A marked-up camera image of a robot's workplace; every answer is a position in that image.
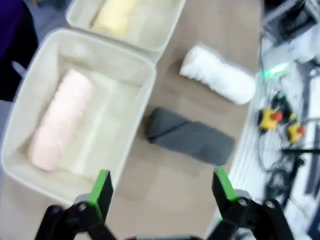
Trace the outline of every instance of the yellow rolled towel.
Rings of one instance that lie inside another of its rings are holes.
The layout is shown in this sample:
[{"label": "yellow rolled towel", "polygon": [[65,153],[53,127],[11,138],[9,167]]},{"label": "yellow rolled towel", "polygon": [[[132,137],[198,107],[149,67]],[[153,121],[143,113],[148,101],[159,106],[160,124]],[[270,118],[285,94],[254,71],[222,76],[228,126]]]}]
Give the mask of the yellow rolled towel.
[{"label": "yellow rolled towel", "polygon": [[93,23],[93,29],[118,36],[125,35],[138,3],[139,0],[106,0]]}]

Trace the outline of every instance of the white rolled towel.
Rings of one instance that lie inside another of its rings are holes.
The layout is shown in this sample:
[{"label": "white rolled towel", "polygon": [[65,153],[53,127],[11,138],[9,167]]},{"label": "white rolled towel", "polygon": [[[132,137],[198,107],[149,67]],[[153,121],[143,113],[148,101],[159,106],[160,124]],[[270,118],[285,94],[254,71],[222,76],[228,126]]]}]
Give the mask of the white rolled towel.
[{"label": "white rolled towel", "polygon": [[211,90],[239,105],[249,102],[256,92],[253,76],[228,64],[204,45],[196,45],[188,52],[180,75],[206,84]]}]

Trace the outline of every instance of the storage bin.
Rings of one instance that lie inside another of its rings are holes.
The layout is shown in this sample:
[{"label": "storage bin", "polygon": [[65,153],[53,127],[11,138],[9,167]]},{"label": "storage bin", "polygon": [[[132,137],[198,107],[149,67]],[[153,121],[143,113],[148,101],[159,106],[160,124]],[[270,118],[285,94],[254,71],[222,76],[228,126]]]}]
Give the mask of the storage bin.
[{"label": "storage bin", "polygon": [[[93,98],[58,168],[38,169],[27,159],[30,139],[69,69],[94,85]],[[117,188],[156,78],[146,58],[73,30],[49,34],[33,59],[8,121],[2,147],[5,172],[21,184],[72,204],[89,193],[100,169]]]},{"label": "storage bin", "polygon": [[94,30],[92,25],[106,0],[73,0],[66,19],[73,28],[163,54],[176,28],[186,0],[139,0],[128,25],[127,34],[116,36]]}]

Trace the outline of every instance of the purple fabric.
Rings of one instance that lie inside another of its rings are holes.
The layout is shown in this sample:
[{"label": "purple fabric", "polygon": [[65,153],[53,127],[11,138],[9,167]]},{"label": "purple fabric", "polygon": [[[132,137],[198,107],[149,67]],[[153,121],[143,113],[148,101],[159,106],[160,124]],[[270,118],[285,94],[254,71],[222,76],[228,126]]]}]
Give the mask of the purple fabric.
[{"label": "purple fabric", "polygon": [[23,11],[23,0],[0,0],[0,58],[14,38]]}]

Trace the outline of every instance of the rolled towel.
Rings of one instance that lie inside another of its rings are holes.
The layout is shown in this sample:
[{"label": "rolled towel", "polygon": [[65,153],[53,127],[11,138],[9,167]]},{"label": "rolled towel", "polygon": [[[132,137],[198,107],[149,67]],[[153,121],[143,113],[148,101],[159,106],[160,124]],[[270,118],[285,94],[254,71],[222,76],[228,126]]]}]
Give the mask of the rolled towel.
[{"label": "rolled towel", "polygon": [[46,171],[57,167],[92,94],[93,85],[85,76],[73,69],[67,72],[31,139],[28,157],[35,166]]},{"label": "rolled towel", "polygon": [[93,23],[93,29],[125,35],[138,2],[139,0],[107,0]]},{"label": "rolled towel", "polygon": [[201,44],[185,56],[180,75],[206,84],[239,105],[249,102],[256,92],[256,81],[251,75],[226,63],[216,52]]}]

